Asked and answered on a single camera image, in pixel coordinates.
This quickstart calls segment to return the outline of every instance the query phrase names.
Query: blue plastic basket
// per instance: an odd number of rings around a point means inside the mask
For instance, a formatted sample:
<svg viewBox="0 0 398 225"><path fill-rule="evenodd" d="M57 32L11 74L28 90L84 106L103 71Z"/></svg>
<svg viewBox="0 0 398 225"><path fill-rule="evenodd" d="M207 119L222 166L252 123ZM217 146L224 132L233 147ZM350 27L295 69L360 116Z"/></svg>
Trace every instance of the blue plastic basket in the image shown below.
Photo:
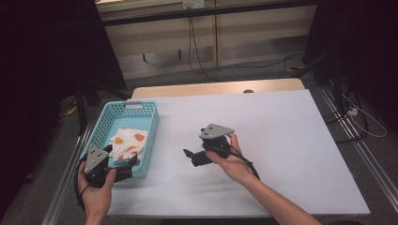
<svg viewBox="0 0 398 225"><path fill-rule="evenodd" d="M145 178L152 155L153 143L159 123L159 114L155 101L113 101L105 104L97 124L88 139L84 149L88 150L91 144L104 148L120 128L136 128L147 130L147 138L143 154L137 164L132 167L132 178ZM109 160L110 167L116 167Z"/></svg>

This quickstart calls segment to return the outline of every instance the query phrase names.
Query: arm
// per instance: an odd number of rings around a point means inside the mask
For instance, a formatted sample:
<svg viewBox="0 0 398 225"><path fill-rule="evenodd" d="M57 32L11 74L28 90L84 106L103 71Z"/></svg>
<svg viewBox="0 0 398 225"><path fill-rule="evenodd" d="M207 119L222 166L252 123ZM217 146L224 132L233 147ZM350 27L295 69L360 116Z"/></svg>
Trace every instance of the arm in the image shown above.
<svg viewBox="0 0 398 225"><path fill-rule="evenodd" d="M108 172L105 184L102 188L88 187L89 183L84 177L85 162L80 165L78 173L79 192L85 207L85 224L97 225L101 224L105 219L112 201L112 186L116 177L116 170L112 169Z"/></svg>
<svg viewBox="0 0 398 225"><path fill-rule="evenodd" d="M231 139L231 145L241 154L237 135L232 133L228 137ZM296 204L258 180L241 159L234 156L222 158L211 151L207 151L206 155L214 163L219 164L231 179L244 186L280 224L320 224Z"/></svg>

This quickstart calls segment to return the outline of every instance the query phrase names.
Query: person's left hand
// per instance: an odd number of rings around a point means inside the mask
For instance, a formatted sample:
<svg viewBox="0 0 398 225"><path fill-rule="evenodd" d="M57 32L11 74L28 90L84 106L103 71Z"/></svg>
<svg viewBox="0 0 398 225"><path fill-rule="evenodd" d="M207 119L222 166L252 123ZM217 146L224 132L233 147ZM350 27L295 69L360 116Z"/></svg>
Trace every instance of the person's left hand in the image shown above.
<svg viewBox="0 0 398 225"><path fill-rule="evenodd" d="M78 172L79 193L89 186L84 177L85 161L80 165ZM101 224L108 214L112 201L112 186L116 178L116 169L111 169L101 188L88 187L82 194L85 207L86 224Z"/></svg>

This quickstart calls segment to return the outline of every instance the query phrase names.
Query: person's right hand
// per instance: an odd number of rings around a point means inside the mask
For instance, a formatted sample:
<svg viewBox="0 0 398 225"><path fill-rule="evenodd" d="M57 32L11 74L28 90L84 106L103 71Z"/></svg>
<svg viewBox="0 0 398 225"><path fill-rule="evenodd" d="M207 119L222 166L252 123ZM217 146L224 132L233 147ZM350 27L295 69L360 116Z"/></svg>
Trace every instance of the person's right hand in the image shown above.
<svg viewBox="0 0 398 225"><path fill-rule="evenodd" d="M231 133L227 136L231 139L230 144L233 146L231 147L231 152L242 155L239 143L237 142L237 135L235 133ZM229 155L228 158L222 158L217 155L217 153L212 151L206 151L206 156L214 163L219 164L231 179L235 180L241 185L247 178L253 176L246 163L238 157Z"/></svg>

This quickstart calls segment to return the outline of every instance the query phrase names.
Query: white cloth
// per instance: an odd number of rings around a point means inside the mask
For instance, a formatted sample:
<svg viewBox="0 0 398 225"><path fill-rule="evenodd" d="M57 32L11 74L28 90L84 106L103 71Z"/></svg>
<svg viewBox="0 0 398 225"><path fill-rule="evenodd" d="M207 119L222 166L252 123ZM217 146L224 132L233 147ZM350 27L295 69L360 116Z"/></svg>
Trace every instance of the white cloth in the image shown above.
<svg viewBox="0 0 398 225"><path fill-rule="evenodd" d="M120 128L110 144L112 151L110 157L114 162L129 160L137 155L141 159L146 142L147 131L131 128Z"/></svg>

